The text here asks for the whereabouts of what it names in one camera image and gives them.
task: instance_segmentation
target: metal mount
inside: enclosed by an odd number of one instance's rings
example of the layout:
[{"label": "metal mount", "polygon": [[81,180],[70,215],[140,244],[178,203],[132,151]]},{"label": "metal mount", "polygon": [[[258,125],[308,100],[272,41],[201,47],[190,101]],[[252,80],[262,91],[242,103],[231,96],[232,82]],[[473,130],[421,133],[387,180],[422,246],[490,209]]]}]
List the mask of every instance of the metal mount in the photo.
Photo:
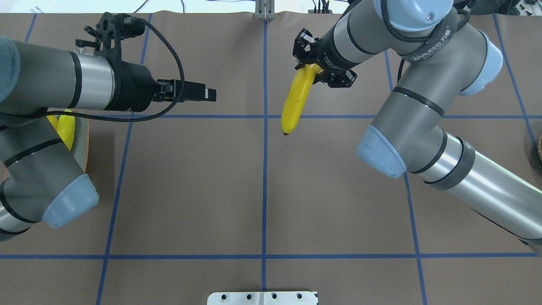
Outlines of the metal mount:
[{"label": "metal mount", "polygon": [[275,0],[256,0],[254,17],[261,20],[275,19]]},{"label": "metal mount", "polygon": [[313,291],[253,291],[212,293],[207,305],[318,305]]}]

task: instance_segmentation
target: black cable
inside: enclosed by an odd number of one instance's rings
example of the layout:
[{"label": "black cable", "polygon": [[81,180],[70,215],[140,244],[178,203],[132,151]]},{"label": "black cable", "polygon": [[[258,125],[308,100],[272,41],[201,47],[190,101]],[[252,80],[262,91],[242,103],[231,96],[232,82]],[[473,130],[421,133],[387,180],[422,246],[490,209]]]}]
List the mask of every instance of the black cable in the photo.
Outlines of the black cable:
[{"label": "black cable", "polygon": [[158,31],[149,21],[142,19],[142,18],[136,18],[135,21],[137,23],[144,24],[147,26],[153,33],[156,34],[156,36],[166,45],[167,49],[171,52],[173,57],[175,58],[175,62],[177,63],[177,67],[179,68],[179,74],[180,74],[180,90],[175,98],[174,101],[171,102],[171,105],[169,105],[166,109],[156,113],[155,115],[141,117],[141,118],[112,118],[112,117],[101,117],[101,116],[93,116],[93,115],[86,115],[84,113],[78,113],[78,112],[66,112],[66,111],[47,111],[44,113],[39,113],[36,115],[28,115],[28,116],[14,116],[14,117],[20,117],[20,118],[29,118],[29,119],[37,119],[44,116],[72,116],[72,117],[79,117],[79,118],[85,118],[85,119],[95,119],[95,120],[106,120],[109,122],[122,122],[122,123],[129,123],[129,122],[143,122],[146,120],[156,119],[158,117],[161,117],[162,115],[166,114],[168,111],[170,111],[176,104],[179,102],[180,97],[183,95],[184,91],[184,72],[183,72],[183,66],[180,62],[179,56],[177,56],[177,53],[173,49],[173,47],[170,45],[170,43],[167,41],[167,39]]},{"label": "black cable", "polygon": [[145,6],[145,4],[147,4],[149,0],[145,0],[145,2],[143,2],[143,4],[139,7],[139,9],[135,10],[134,14],[137,13],[142,7]]},{"label": "black cable", "polygon": [[401,79],[401,75],[403,74],[403,66],[405,65],[405,60],[401,59],[401,63],[399,64],[399,71],[397,71],[397,82]]},{"label": "black cable", "polygon": [[460,29],[462,29],[467,23],[469,23],[469,19],[470,19],[469,11],[459,10],[457,11],[457,14],[463,15],[465,16],[465,18],[459,24],[457,24],[455,31],[459,31]]}]

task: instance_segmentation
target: blue tape line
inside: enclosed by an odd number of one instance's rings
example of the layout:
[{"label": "blue tape line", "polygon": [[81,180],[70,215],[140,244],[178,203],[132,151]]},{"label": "blue tape line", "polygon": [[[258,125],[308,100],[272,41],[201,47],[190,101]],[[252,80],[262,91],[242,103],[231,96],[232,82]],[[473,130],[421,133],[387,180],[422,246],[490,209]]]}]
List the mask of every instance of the blue tape line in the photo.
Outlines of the blue tape line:
[{"label": "blue tape line", "polygon": [[34,13],[34,16],[32,17],[32,22],[30,23],[30,28],[28,29],[27,37],[24,39],[25,42],[28,42],[30,39],[30,34],[32,34],[32,29],[34,28],[34,24],[36,23],[37,14]]},{"label": "blue tape line", "polygon": [[523,119],[523,116],[444,115],[445,119]]},{"label": "blue tape line", "polygon": [[416,263],[418,265],[418,275],[420,277],[420,287],[422,289],[422,302],[427,305],[427,294],[425,293],[425,280],[423,279],[422,260],[420,259],[420,245],[418,243],[418,233],[416,231],[416,219],[414,218],[414,207],[412,206],[412,196],[410,193],[410,184],[407,173],[403,174],[405,179],[406,194],[408,196],[408,206],[410,210],[410,225],[412,226],[412,237],[414,239],[414,251],[416,252]]},{"label": "blue tape line", "polygon": [[3,254],[0,259],[103,259],[104,255]]},{"label": "blue tape line", "polygon": [[393,91],[393,80],[391,79],[391,66],[388,50],[384,51],[384,57],[386,58],[386,69],[388,70],[388,82],[390,84],[390,91]]},{"label": "blue tape line", "polygon": [[497,30],[497,36],[499,37],[499,43],[501,44],[502,57],[505,60],[506,67],[508,68],[508,73],[510,74],[510,78],[512,79],[512,85],[514,86],[515,95],[518,98],[519,107],[521,108],[521,113],[523,113],[523,118],[525,119],[525,124],[527,125],[527,130],[529,131],[529,136],[531,137],[531,141],[533,142],[533,145],[536,146],[536,140],[534,138],[531,124],[529,123],[529,119],[527,118],[527,112],[525,111],[523,100],[521,99],[521,95],[519,94],[518,85],[515,82],[514,73],[512,72],[512,68],[510,67],[508,56],[506,56],[505,45],[502,41],[501,30],[499,28],[499,21],[497,21],[497,16],[495,13],[493,14],[493,22],[495,23],[495,29]]},{"label": "blue tape line", "polygon": [[533,252],[511,253],[427,253],[420,254],[420,258],[479,258],[479,257],[538,257]]},{"label": "blue tape line", "polygon": [[[391,68],[390,68],[390,60],[388,56],[388,51],[385,51],[384,56],[386,57],[386,69],[388,70],[388,82],[390,84],[390,91],[393,91],[393,81],[391,79]],[[418,266],[418,277],[420,279],[420,290],[422,294],[422,302],[423,302],[423,305],[427,305],[427,294],[425,293],[425,280],[423,279],[422,260],[420,259],[420,246],[418,244],[416,220],[414,218],[414,208],[412,206],[412,196],[410,194],[410,185],[408,182],[407,173],[403,173],[403,177],[405,181],[406,194],[408,198],[408,205],[409,205],[409,211],[410,211],[410,226],[412,227],[412,238],[414,239],[414,250],[416,252],[416,264]]]},{"label": "blue tape line", "polygon": [[263,23],[263,194],[262,194],[262,291],[267,290],[267,21]]},{"label": "blue tape line", "polygon": [[[226,255],[109,255],[108,260],[221,260],[221,259],[262,259],[260,254]],[[538,257],[533,252],[496,253],[399,253],[399,254],[268,254],[266,259],[399,259],[399,258],[499,258]],[[3,254],[0,259],[104,259],[105,255],[63,255],[63,254]]]},{"label": "blue tape line", "polygon": [[[152,21],[152,13],[149,14],[149,17],[147,19],[149,22]],[[140,64],[143,65],[145,62],[145,53],[147,49],[147,42],[149,39],[149,28],[145,30],[145,41],[143,42],[143,50],[141,52],[141,60]],[[102,266],[102,273],[100,276],[100,285],[98,287],[98,295],[96,297],[96,305],[100,305],[101,303],[101,296],[104,290],[104,283],[105,283],[105,275],[107,272],[107,263],[108,263],[108,256],[109,252],[111,250],[111,240],[113,239],[113,229],[115,228],[115,219],[117,218],[117,208],[119,206],[119,198],[120,198],[120,187],[122,186],[122,179],[124,177],[124,169],[126,167],[126,156],[128,155],[128,147],[130,146],[130,136],[132,134],[132,125],[133,123],[130,122],[128,124],[128,131],[126,133],[126,142],[124,143],[124,151],[122,153],[122,162],[120,165],[120,173],[119,173],[119,181],[117,183],[117,192],[115,193],[115,201],[113,204],[113,212],[111,214],[111,222],[109,224],[109,234],[107,236],[107,245],[105,250],[105,257],[104,257],[104,264]]]},{"label": "blue tape line", "polygon": [[109,255],[109,259],[178,259],[178,260],[205,260],[205,259],[261,259],[259,254],[254,255]]},{"label": "blue tape line", "polygon": [[[148,115],[98,115],[113,118],[139,118]],[[281,115],[163,115],[160,118],[183,118],[183,119],[280,119]],[[376,115],[301,115],[303,119],[374,119]],[[524,116],[505,115],[444,115],[445,119],[524,119]],[[542,116],[527,116],[529,119],[542,119]]]},{"label": "blue tape line", "polygon": [[268,259],[374,259],[416,258],[415,254],[269,254]]}]

